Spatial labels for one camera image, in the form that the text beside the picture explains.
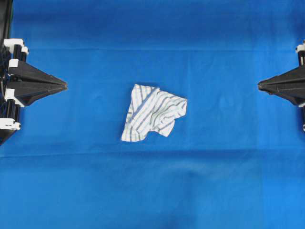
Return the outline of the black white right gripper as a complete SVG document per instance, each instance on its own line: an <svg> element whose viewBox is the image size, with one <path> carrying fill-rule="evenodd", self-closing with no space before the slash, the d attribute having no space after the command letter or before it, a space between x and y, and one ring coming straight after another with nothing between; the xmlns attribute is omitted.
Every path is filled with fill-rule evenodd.
<svg viewBox="0 0 305 229"><path fill-rule="evenodd" d="M298 55L299 67L289 70L281 75L276 75L270 79L260 81L258 83L258 89L266 92L270 95L276 95L283 99L288 100L293 105L301 107L302 118L303 118L303 131L305 130L305 96L296 95L291 92L274 91L271 89L264 89L263 86L281 83L300 83L305 81L305 40L303 43L298 45L295 49Z"/></svg>

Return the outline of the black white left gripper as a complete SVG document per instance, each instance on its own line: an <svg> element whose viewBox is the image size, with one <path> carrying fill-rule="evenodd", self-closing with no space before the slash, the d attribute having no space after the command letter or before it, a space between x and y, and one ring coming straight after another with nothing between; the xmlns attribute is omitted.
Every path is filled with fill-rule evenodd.
<svg viewBox="0 0 305 229"><path fill-rule="evenodd" d="M1 130L20 130L21 108L67 89L66 82L26 63L28 53L22 39L3 39L0 42Z"/></svg>

